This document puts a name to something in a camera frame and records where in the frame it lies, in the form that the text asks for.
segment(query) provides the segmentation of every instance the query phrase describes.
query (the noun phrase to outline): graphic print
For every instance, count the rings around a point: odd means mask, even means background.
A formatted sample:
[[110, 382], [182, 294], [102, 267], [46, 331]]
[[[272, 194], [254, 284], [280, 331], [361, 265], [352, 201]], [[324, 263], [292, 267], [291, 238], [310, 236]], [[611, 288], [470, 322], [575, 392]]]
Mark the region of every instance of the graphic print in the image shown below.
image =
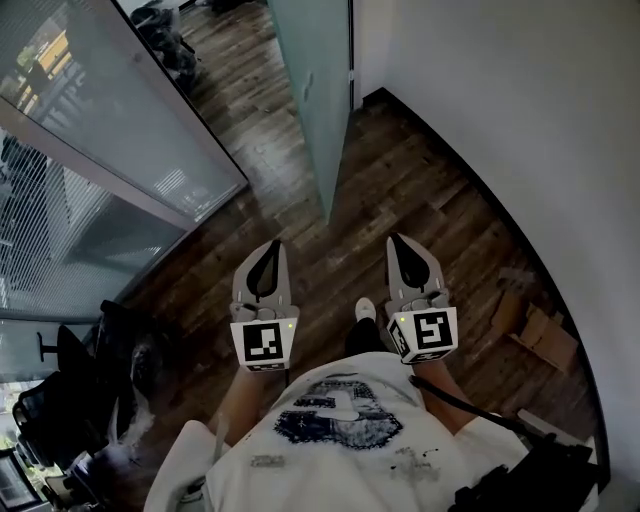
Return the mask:
[[294, 402], [296, 407], [336, 409], [336, 399], [327, 396], [343, 392], [348, 396], [353, 420], [319, 416], [319, 411], [285, 411], [274, 430], [294, 444], [339, 443], [354, 450], [382, 448], [402, 431], [402, 424], [378, 403], [371, 388], [360, 381], [327, 379], [312, 385]]

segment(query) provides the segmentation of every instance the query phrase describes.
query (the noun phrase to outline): black strap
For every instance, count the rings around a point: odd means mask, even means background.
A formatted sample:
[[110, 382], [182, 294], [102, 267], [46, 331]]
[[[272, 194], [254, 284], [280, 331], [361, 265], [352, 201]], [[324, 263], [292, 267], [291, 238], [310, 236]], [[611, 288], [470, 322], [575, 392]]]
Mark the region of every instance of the black strap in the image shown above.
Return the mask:
[[485, 420], [488, 420], [492, 423], [495, 423], [496, 425], [500, 425], [501, 427], [506, 428], [507, 430], [511, 430], [516, 434], [526, 437], [529, 441], [531, 441], [532, 444], [536, 444], [544, 441], [544, 438], [542, 436], [539, 436], [538, 434], [535, 434], [529, 431], [522, 423], [509, 420], [506, 418], [502, 418], [501, 416], [497, 416], [494, 414], [489, 414], [488, 412], [483, 411], [482, 409], [479, 409], [478, 407], [471, 405], [465, 402], [464, 400], [460, 400], [455, 396], [451, 396], [449, 393], [442, 391], [440, 388], [434, 386], [429, 381], [421, 379], [420, 377], [416, 377], [415, 375], [412, 375], [411, 377], [409, 377], [409, 381], [415, 387], [422, 388], [428, 391], [432, 395], [435, 395], [440, 400], [442, 400], [443, 402], [447, 402], [449, 405], [452, 405], [453, 407], [461, 409], [470, 414], [475, 414], [476, 416], [480, 416]]

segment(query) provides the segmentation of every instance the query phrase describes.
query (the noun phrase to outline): hardwood floor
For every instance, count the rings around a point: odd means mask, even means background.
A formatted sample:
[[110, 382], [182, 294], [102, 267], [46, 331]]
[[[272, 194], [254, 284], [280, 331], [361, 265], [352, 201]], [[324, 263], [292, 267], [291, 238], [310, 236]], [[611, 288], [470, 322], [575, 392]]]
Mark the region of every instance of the hardwood floor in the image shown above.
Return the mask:
[[[192, 101], [251, 189], [209, 219], [127, 300], [175, 328], [179, 357], [177, 376], [133, 461], [114, 450], [99, 460], [118, 510], [141, 510], [183, 424], [206, 421], [215, 411], [237, 366], [228, 315], [233, 273], [272, 238], [287, 247], [294, 302], [302, 310], [292, 378], [341, 357], [359, 297], [382, 307], [385, 240], [398, 231], [442, 264], [459, 317], [460, 348], [447, 364], [474, 403], [506, 416], [524, 407], [580, 439], [598, 433], [596, 402], [578, 363], [563, 375], [491, 330], [500, 269], [530, 264], [442, 148], [391, 105], [355, 113], [327, 224], [266, 8], [245, 4], [220, 17], [196, 8], [182, 21], [185, 39], [207, 69]], [[531, 292], [552, 309], [539, 280]], [[280, 391], [270, 390], [270, 397]]]

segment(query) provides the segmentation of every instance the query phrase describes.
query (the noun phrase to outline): white shoe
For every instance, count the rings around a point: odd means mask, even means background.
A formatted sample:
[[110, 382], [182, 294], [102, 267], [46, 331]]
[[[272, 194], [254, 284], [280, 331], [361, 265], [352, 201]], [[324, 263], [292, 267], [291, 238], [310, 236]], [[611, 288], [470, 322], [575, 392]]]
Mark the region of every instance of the white shoe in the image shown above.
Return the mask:
[[376, 307], [366, 297], [360, 297], [356, 302], [356, 321], [359, 322], [363, 318], [371, 318], [376, 321]]

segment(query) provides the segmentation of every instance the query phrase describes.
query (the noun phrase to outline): cardboard box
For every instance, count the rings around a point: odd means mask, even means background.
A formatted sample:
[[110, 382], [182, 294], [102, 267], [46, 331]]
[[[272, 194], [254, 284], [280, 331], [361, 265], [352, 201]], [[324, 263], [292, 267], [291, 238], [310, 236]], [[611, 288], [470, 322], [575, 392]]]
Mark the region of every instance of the cardboard box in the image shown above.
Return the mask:
[[491, 324], [563, 373], [569, 370], [578, 342], [533, 304], [507, 291]]

